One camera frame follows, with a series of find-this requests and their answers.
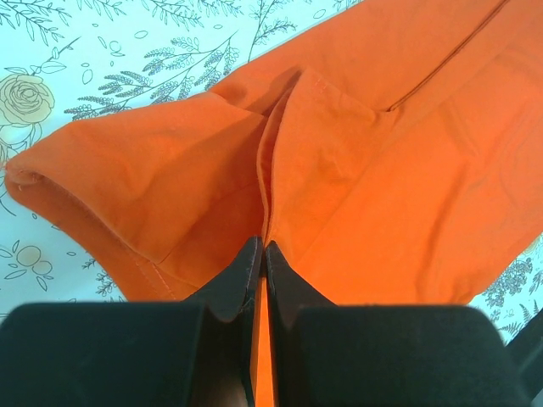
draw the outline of orange fabric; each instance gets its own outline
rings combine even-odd
[[[7,187],[130,299],[185,298],[262,233],[336,303],[466,303],[543,230],[541,23],[366,0],[210,92],[67,125]],[[260,328],[266,407],[266,306]]]

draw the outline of table surface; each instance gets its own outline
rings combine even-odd
[[[71,120],[202,92],[220,79],[210,66],[224,75],[359,1],[0,0],[0,88],[42,94],[18,118],[0,103],[0,161]],[[471,305],[508,343],[543,306],[542,282],[538,237]],[[0,173],[0,320],[36,301],[124,297],[84,248],[14,202]]]

